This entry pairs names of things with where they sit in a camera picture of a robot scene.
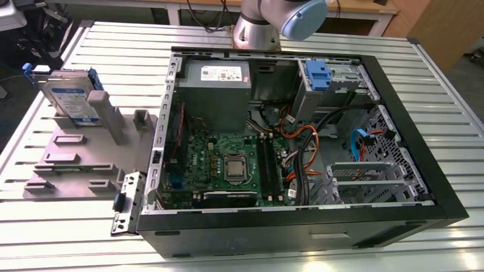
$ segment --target ram slot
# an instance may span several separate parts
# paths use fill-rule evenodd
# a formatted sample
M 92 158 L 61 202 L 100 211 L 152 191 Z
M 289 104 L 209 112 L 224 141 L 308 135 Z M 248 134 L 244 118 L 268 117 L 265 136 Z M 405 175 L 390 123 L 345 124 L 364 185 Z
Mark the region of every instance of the ram slot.
M 278 185 L 277 165 L 276 165 L 272 138 L 265 139 L 264 146 L 265 146 L 266 176 L 269 181 L 269 189 L 272 191 L 272 198 L 273 200 L 276 200 L 280 195 L 280 185 Z
M 260 188 L 261 188 L 262 197 L 266 198 L 272 194 L 270 194 L 270 184 L 269 184 L 268 176 L 266 176 L 266 165 L 265 165 L 266 158 L 265 158 L 264 139 L 257 139 L 256 148 L 257 148 Z

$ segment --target green circuit board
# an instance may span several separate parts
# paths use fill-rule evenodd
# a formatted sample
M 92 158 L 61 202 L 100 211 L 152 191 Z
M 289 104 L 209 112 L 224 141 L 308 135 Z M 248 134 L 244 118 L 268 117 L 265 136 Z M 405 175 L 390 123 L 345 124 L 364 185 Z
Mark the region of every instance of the green circuit board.
M 253 135 L 192 135 L 188 142 L 188 155 L 185 173 L 177 179 L 182 179 L 182 188 L 169 190 L 165 193 L 170 201 L 165 204 L 168 209 L 189 209 L 193 192 L 242 190 L 257 193 L 257 206 L 285 206 L 289 201 L 284 197 L 284 191 L 278 199 L 262 198 L 260 170 L 257 162 L 256 136 Z M 274 158 L 280 161 L 280 154 L 285 151 L 285 139 L 272 140 Z M 246 179 L 242 182 L 225 180 L 224 158 L 240 158 L 245 161 Z M 282 175 L 277 169 L 277 177 L 282 188 Z

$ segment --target black case frame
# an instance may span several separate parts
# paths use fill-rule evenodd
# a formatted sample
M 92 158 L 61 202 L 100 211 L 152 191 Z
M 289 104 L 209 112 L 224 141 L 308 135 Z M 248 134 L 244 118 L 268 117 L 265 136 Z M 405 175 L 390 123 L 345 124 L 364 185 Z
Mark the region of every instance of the black case frame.
M 356 58 L 381 97 L 414 165 L 434 200 L 434 206 L 364 207 L 337 210 L 198 213 L 140 215 L 137 232 L 162 256 L 182 257 L 309 251 L 386 246 L 426 228 L 438 228 L 468 217 L 465 208 L 433 158 L 417 127 L 373 56 L 310 52 L 180 48 L 180 57 L 204 59 L 212 53 L 277 53 L 290 56 Z M 197 55 L 184 52 L 200 52 Z M 313 239 L 321 233 L 357 233 L 342 239 Z

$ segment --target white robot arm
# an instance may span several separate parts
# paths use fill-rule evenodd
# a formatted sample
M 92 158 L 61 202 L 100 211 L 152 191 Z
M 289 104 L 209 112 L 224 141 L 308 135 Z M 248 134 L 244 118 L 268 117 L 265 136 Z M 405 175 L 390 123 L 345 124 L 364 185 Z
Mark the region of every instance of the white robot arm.
M 304 40 L 328 14 L 325 0 L 242 0 L 233 31 L 233 45 L 241 49 L 276 50 L 278 33 Z

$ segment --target table surface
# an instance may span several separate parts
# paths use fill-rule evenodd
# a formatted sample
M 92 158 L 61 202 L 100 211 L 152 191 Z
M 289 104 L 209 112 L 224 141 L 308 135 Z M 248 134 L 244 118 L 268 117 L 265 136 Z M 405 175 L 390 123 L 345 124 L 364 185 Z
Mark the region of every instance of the table surface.
M 186 4 L 186 0 L 130 0 L 133 2 L 169 2 Z M 226 0 L 226 5 L 240 6 L 242 0 Z M 220 0 L 189 0 L 190 4 L 200 5 L 220 5 Z M 397 14 L 400 12 L 398 7 L 388 0 L 386 5 L 378 5 L 373 3 L 373 0 L 340 0 L 341 12 L 356 12 L 356 13 L 384 13 L 384 14 Z M 337 10 L 336 0 L 329 5 L 329 10 Z
M 110 102 L 157 114 L 172 46 L 229 48 L 229 34 L 198 27 L 96 22 L 80 28 L 66 69 L 93 67 Z M 470 218 L 378 249 L 162 259 L 140 236 L 110 237 L 112 201 L 22 200 L 25 180 L 53 129 L 38 95 L 0 156 L 0 270 L 469 271 L 484 269 L 484 130 L 461 97 L 405 39 L 316 34 L 281 37 L 284 50 L 373 55 Z

